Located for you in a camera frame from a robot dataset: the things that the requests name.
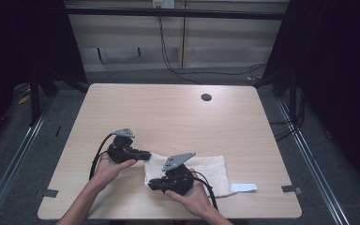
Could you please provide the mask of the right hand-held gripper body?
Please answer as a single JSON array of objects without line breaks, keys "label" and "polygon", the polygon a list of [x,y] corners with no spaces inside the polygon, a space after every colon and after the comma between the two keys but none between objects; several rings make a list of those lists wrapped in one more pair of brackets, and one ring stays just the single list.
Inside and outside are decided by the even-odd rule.
[{"label": "right hand-held gripper body", "polygon": [[164,163],[162,171],[165,176],[162,178],[163,187],[161,190],[174,191],[179,195],[185,195],[193,186],[194,177],[186,167],[185,162],[195,156],[194,152],[181,155],[169,156]]}]

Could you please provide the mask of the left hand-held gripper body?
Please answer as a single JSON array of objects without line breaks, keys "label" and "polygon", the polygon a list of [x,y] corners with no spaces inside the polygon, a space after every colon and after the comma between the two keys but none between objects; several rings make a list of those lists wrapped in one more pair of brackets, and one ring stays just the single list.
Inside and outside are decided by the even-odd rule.
[{"label": "left hand-held gripper body", "polygon": [[135,137],[130,128],[116,130],[112,144],[109,145],[107,153],[115,163],[122,163],[129,159],[139,160],[139,152],[131,147]]}]

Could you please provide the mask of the white towel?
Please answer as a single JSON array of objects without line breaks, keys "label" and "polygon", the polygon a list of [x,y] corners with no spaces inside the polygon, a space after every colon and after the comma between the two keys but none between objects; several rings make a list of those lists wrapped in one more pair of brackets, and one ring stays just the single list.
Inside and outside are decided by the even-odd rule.
[{"label": "white towel", "polygon": [[[168,157],[153,153],[144,166],[144,184],[147,186],[152,179],[161,178],[165,175],[162,169],[166,166]],[[227,197],[238,192],[249,192],[257,190],[253,183],[231,183],[227,176],[224,156],[214,157],[192,157],[185,162],[187,168],[192,168],[204,176],[216,197]]]}]

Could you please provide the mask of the person's left hand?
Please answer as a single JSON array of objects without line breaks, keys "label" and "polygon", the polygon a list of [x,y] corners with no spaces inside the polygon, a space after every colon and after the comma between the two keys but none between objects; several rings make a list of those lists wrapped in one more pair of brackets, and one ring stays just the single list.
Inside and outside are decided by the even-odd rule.
[{"label": "person's left hand", "polygon": [[99,162],[91,182],[99,191],[101,191],[108,186],[121,171],[132,167],[135,163],[135,159],[116,163],[112,161],[107,153],[103,153],[99,158]]}]

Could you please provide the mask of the person's right hand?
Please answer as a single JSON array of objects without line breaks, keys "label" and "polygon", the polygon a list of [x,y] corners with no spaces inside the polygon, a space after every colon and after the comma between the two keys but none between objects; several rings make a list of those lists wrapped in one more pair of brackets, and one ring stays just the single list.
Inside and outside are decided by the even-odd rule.
[{"label": "person's right hand", "polygon": [[[198,175],[193,169],[191,169],[191,174],[198,179]],[[185,195],[180,195],[172,190],[166,190],[164,194],[171,200],[181,203],[192,215],[206,218],[211,211],[215,212],[216,208],[209,201],[203,183],[197,179]]]}]

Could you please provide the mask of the black stand leg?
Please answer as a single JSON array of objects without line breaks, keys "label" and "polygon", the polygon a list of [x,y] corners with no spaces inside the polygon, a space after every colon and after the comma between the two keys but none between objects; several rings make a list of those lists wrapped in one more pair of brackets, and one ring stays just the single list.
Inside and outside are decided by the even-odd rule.
[{"label": "black stand leg", "polygon": [[34,73],[30,75],[30,97],[32,106],[32,118],[30,126],[35,125],[40,117],[39,86]]}]

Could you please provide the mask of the black horizontal bar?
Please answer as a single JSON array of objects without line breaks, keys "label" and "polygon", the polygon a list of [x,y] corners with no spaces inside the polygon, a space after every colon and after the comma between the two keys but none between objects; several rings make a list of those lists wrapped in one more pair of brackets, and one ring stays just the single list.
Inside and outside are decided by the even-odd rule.
[{"label": "black horizontal bar", "polygon": [[110,15],[110,16],[151,16],[151,17],[180,17],[180,18],[218,18],[245,20],[289,20],[284,13],[244,12],[244,11],[215,11],[194,9],[156,9],[156,8],[107,8],[107,7],[66,7],[67,14],[77,15]]}]

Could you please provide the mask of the dark curtain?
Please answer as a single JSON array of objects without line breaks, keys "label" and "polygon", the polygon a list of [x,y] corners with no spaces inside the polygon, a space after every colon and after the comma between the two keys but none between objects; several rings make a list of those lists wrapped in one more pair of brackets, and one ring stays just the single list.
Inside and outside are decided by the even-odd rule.
[{"label": "dark curtain", "polygon": [[86,83],[64,0],[0,0],[0,120],[16,85]]},{"label": "dark curtain", "polygon": [[360,0],[289,0],[265,79],[300,87],[360,172]]}]

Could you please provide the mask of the white power socket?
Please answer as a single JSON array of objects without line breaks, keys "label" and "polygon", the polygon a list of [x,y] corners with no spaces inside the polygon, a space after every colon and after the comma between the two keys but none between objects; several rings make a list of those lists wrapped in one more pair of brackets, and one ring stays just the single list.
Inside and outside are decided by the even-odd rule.
[{"label": "white power socket", "polygon": [[174,0],[152,0],[153,8],[175,9]]}]

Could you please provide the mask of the metal floor rail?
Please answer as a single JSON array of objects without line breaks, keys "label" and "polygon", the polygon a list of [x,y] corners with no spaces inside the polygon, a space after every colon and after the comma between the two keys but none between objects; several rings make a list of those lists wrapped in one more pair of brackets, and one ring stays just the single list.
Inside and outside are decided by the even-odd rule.
[{"label": "metal floor rail", "polygon": [[344,212],[341,204],[338,201],[337,196],[329,186],[317,160],[312,154],[302,131],[294,122],[291,121],[290,109],[287,106],[286,102],[282,98],[280,98],[277,100],[277,105],[280,108],[282,116],[287,122],[287,126],[292,134],[292,138],[298,146],[298,149],[307,164],[311,176],[322,195],[323,201],[325,202],[325,205],[327,206],[336,225],[351,225],[350,221],[346,216],[346,213]]},{"label": "metal floor rail", "polygon": [[51,97],[44,100],[36,116],[30,103],[14,103],[3,117],[0,124],[0,208],[52,103]]}]

